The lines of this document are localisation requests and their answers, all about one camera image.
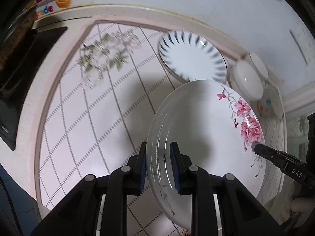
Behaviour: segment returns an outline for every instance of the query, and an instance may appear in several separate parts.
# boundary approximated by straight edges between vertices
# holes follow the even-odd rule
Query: metal screw
[[[189,166],[189,170],[190,171],[197,171],[198,170],[198,167],[196,165],[190,165]]]
[[[225,175],[225,178],[227,179],[227,180],[230,180],[230,181],[232,181],[232,180],[234,180],[234,178],[235,178],[235,176],[233,175],[233,174],[226,174]]]
[[[129,166],[122,166],[121,167],[121,171],[123,171],[123,172],[128,172],[129,170],[131,170],[131,168]]]
[[[86,175],[84,179],[85,179],[85,181],[90,182],[94,179],[94,175],[92,175],[92,174]]]

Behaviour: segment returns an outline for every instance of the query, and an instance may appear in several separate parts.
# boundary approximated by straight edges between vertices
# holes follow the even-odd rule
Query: plate
[[[186,81],[226,81],[226,64],[221,53],[198,34],[170,31],[160,38],[158,50],[165,65]]]
[[[231,88],[213,81],[186,83],[161,104],[152,121],[147,145],[147,174],[153,195],[175,224],[190,230],[191,196],[180,196],[174,185],[170,144],[210,174],[234,174],[257,197],[266,160],[251,145],[264,144],[251,107]]]

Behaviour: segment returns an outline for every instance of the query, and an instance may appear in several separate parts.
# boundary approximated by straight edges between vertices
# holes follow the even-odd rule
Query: pink flower
[[[253,117],[247,117],[248,122],[241,123],[241,136],[247,145],[262,140],[262,132],[258,121]]]
[[[246,117],[248,115],[247,112],[249,112],[251,110],[249,105],[244,100],[242,100],[241,98],[238,100],[237,103],[235,103],[234,106],[237,109],[237,112],[236,112],[237,116],[241,116],[243,118]]]
[[[218,93],[217,96],[219,100],[221,100],[222,98],[226,98],[226,95],[224,93]]]

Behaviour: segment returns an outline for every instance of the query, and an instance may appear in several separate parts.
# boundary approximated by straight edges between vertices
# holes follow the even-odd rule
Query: wall
[[[201,20],[257,53],[275,74],[284,79],[287,95],[315,80],[315,63],[306,66],[289,30],[303,24],[284,0],[72,0],[70,7],[86,4],[127,3],[167,9]],[[56,2],[39,8],[60,10]]]

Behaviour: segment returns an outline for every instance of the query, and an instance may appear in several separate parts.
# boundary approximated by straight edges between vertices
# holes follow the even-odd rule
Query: small red flower
[[[222,98],[226,98],[226,95],[224,93],[218,93],[217,96],[219,100],[221,100]]]

